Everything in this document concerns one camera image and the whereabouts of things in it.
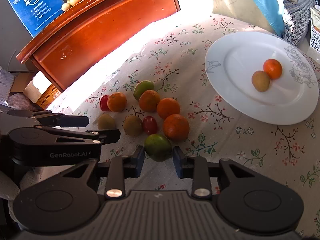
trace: silver screw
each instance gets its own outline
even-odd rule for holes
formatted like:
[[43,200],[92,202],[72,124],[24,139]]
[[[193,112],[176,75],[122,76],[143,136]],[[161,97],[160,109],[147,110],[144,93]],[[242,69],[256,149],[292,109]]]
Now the silver screw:
[[206,197],[210,195],[210,191],[207,190],[206,188],[197,188],[194,191],[194,194],[197,195],[198,197]]
[[122,195],[122,191],[116,188],[109,189],[107,191],[107,196],[109,197],[120,197]]

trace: white plastic basket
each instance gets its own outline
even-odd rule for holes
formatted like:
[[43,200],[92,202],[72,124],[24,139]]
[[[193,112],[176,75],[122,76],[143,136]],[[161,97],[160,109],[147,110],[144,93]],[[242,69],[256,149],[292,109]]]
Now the white plastic basket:
[[320,33],[317,32],[311,22],[310,47],[320,52]]

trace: ribbed black surface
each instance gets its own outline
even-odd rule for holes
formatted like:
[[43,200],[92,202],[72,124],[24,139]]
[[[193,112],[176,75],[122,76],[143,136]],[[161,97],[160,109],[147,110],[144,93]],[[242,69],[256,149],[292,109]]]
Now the ribbed black surface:
[[209,202],[196,201],[186,191],[132,191],[109,201],[88,225],[61,236],[23,232],[18,240],[296,240],[295,232],[281,236],[252,236],[236,232],[215,213]]

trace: red wooden furniture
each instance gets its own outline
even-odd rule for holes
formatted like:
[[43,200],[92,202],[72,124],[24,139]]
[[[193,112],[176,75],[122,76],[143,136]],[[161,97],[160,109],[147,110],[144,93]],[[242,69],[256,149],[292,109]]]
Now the red wooden furniture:
[[82,0],[17,55],[63,92],[89,68],[151,22],[180,10],[178,0]]

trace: floor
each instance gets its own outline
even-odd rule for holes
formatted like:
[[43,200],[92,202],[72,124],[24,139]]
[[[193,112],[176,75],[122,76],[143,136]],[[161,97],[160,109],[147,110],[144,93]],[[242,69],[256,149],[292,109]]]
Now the floor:
[[310,24],[309,24],[309,30],[305,38],[303,38],[302,41],[298,44],[298,48],[302,50],[305,54],[307,54],[308,57],[311,57],[314,59],[317,63],[320,64],[320,53],[317,52],[315,49],[310,47]]

